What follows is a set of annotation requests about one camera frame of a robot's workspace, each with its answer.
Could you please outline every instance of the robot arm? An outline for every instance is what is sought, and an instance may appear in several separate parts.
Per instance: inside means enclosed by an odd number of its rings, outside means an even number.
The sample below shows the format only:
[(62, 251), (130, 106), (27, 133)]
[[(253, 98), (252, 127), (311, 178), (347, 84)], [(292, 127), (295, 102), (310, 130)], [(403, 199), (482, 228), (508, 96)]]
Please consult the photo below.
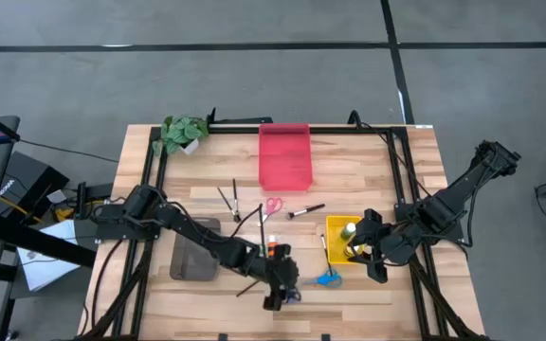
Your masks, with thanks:
[[(355, 254), (349, 261), (366, 264), (368, 276), (384, 283), (387, 281), (384, 260), (408, 264), (424, 240), (436, 243), (444, 239), (471, 246), (470, 241), (463, 242), (460, 225), (467, 212), (464, 203), (471, 199), (472, 211), (478, 190), (499, 175), (515, 173), (520, 158), (519, 154), (509, 152), (498, 142), (484, 141), (476, 149), (469, 169), (463, 175), (447, 188), (413, 204), (401, 222), (383, 224), (380, 214), (367, 209), (364, 219), (356, 225), (352, 245), (369, 245), (372, 253)], [(470, 222), (467, 230), (470, 234)]]
[(277, 245), (272, 258), (263, 257), (258, 244), (211, 231), (194, 221), (180, 204), (168, 203), (165, 193), (157, 188), (136, 186), (124, 204), (105, 207), (93, 220), (97, 224), (126, 224), (134, 230), (163, 227), (175, 231), (207, 249), (221, 266), (269, 284), (271, 294), (263, 305), (266, 310), (278, 311), (289, 298), (300, 300), (296, 288), (299, 269), (289, 257), (290, 245)]

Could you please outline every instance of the green plant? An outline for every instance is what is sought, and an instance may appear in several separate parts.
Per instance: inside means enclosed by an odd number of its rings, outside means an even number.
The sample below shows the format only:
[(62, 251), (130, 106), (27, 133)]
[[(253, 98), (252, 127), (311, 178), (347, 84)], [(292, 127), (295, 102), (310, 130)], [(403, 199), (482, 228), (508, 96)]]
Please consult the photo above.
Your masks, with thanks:
[(166, 117), (161, 124), (161, 136), (153, 141), (152, 147), (155, 155), (160, 156), (163, 147), (166, 154), (171, 155), (180, 145), (189, 144), (194, 139), (208, 136), (206, 121), (197, 117)]

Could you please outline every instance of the potted plant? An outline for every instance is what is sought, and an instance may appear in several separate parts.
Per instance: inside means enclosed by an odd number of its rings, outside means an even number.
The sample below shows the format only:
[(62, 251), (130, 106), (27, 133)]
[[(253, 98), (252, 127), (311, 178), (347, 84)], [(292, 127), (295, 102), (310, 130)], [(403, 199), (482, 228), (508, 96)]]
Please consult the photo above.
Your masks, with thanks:
[(198, 139), (208, 136), (206, 121), (197, 117), (166, 117), (161, 124), (161, 136), (153, 141), (155, 155), (160, 156), (163, 148), (166, 154), (172, 155), (181, 149), (186, 155), (191, 155), (199, 146)]

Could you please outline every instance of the black box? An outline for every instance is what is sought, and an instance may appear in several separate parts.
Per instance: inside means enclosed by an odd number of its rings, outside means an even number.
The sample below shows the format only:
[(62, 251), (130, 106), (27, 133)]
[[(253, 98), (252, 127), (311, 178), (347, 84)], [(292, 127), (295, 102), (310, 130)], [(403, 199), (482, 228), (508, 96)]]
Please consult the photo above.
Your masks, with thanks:
[[(14, 152), (9, 158), (6, 174), (3, 177), (0, 195), (12, 201), (34, 216), (42, 217), (51, 203), (46, 196), (58, 189), (63, 189), (68, 178), (43, 162)], [(0, 216), (12, 224), (20, 223), (25, 214), (0, 201)]]

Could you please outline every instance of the white paper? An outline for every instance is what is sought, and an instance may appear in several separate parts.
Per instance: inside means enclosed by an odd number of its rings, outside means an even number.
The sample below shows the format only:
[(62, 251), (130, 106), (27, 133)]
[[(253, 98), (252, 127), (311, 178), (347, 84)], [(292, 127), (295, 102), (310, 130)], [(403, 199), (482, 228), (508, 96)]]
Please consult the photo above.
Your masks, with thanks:
[[(77, 244), (77, 240), (75, 239), (75, 224), (71, 220), (66, 220), (62, 223), (46, 227), (40, 231), (50, 236), (64, 239), (67, 242)], [(80, 267), (77, 264), (64, 260), (54, 260), (51, 257), (23, 248), (18, 248), (18, 255), (20, 256), (20, 262), (24, 264), (23, 269), (25, 270), (25, 277), (27, 278), (27, 285), (30, 291), (37, 291)]]
[(66, 200), (66, 196), (61, 190), (56, 190), (47, 195), (47, 199), (52, 204), (58, 204)]

